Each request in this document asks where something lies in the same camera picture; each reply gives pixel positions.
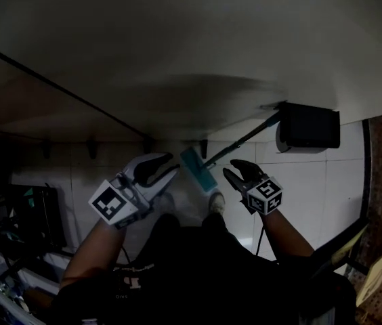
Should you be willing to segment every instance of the person's arm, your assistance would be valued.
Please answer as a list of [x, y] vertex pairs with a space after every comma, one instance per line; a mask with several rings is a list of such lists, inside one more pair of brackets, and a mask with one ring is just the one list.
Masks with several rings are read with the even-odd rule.
[[312, 246], [278, 209], [260, 217], [277, 260], [289, 255], [309, 257], [313, 254]]
[[126, 229], [118, 230], [99, 219], [70, 260], [60, 288], [111, 270], [122, 249], [125, 234]]

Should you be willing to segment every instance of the blue mop head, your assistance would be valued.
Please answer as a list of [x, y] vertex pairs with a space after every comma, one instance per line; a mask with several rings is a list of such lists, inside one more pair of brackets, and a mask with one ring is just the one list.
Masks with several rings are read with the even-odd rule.
[[180, 156], [205, 192], [210, 192], [217, 186], [217, 181], [209, 170], [206, 167], [202, 167], [203, 161], [193, 147], [185, 149]]

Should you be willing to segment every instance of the black pants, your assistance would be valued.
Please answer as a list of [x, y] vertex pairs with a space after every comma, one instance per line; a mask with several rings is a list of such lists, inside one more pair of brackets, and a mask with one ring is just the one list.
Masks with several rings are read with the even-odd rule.
[[144, 245], [132, 265], [141, 266], [152, 263], [156, 255], [162, 256], [171, 253], [176, 248], [177, 238], [181, 230], [189, 230], [190, 232], [202, 230], [206, 235], [224, 236], [229, 235], [233, 239], [233, 235], [228, 233], [226, 223], [219, 213], [211, 213], [202, 222], [201, 227], [181, 227], [179, 220], [174, 215], [164, 214], [155, 223], [150, 237]]

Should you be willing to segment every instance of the mop handle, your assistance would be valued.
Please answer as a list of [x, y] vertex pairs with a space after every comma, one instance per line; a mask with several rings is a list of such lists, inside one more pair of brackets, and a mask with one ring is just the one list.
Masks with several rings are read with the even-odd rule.
[[273, 114], [271, 117], [266, 119], [262, 124], [260, 124], [255, 129], [251, 130], [249, 133], [247, 133], [244, 137], [240, 138], [238, 141], [233, 142], [228, 147], [225, 147], [221, 152], [218, 152], [216, 155], [214, 155], [212, 158], [210, 158], [207, 162], [205, 162], [202, 165], [202, 169], [205, 167], [211, 166], [212, 164], [215, 164], [219, 159], [221, 159], [223, 156], [231, 153], [235, 149], [241, 147], [245, 142], [247, 142], [252, 137], [256, 136], [260, 131], [263, 131], [267, 127], [271, 127], [272, 125], [275, 125], [280, 121], [280, 112], [277, 112], [276, 114]]

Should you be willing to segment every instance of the mop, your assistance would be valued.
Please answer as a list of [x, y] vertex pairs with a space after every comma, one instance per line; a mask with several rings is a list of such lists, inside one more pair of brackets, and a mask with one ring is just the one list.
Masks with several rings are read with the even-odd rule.
[[252, 137], [256, 136], [259, 132], [263, 131], [267, 127], [271, 127], [280, 121], [280, 112], [278, 111], [254, 130], [250, 131], [244, 137], [240, 138], [238, 141], [234, 142], [228, 147], [225, 147], [221, 152], [217, 153], [215, 156], [210, 158], [207, 162], [203, 162], [198, 156], [193, 147], [189, 147], [184, 150], [180, 156], [190, 170], [191, 174], [195, 177], [197, 182], [201, 185], [205, 192], [210, 192], [217, 186], [215, 178], [209, 172], [209, 168], [215, 166], [215, 163], [221, 159], [223, 156], [231, 153], [235, 149], [241, 147], [245, 142], [247, 142]]

